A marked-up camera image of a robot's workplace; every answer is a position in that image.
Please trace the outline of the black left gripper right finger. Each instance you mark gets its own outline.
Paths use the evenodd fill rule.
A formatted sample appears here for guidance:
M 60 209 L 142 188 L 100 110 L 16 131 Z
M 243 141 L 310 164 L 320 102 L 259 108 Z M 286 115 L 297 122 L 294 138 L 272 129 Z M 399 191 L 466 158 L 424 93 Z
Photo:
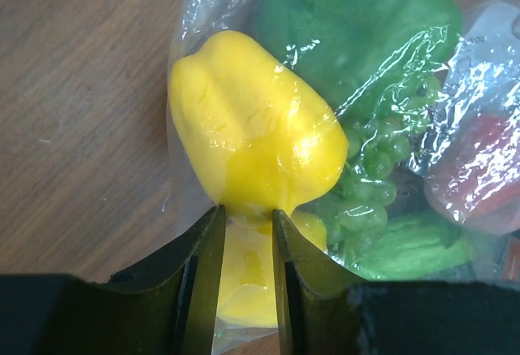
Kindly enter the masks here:
M 272 214 L 283 354 L 516 354 L 519 286 L 492 280 L 367 281 Z

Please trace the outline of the clear zip top bag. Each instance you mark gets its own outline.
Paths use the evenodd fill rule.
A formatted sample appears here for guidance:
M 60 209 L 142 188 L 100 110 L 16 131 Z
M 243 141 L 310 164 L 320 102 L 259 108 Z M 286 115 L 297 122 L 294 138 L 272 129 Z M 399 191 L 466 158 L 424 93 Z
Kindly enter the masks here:
M 225 209 L 210 353 L 345 353 L 350 281 L 518 288 L 519 0 L 184 0 L 168 68 L 176 229 Z

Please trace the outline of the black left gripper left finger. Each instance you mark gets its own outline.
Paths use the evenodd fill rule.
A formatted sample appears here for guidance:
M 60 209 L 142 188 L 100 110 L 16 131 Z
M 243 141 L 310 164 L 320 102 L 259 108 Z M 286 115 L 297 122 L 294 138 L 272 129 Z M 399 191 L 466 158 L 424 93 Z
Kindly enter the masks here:
M 185 233 L 104 284 L 3 275 L 4 354 L 208 354 L 226 227 L 209 209 Z

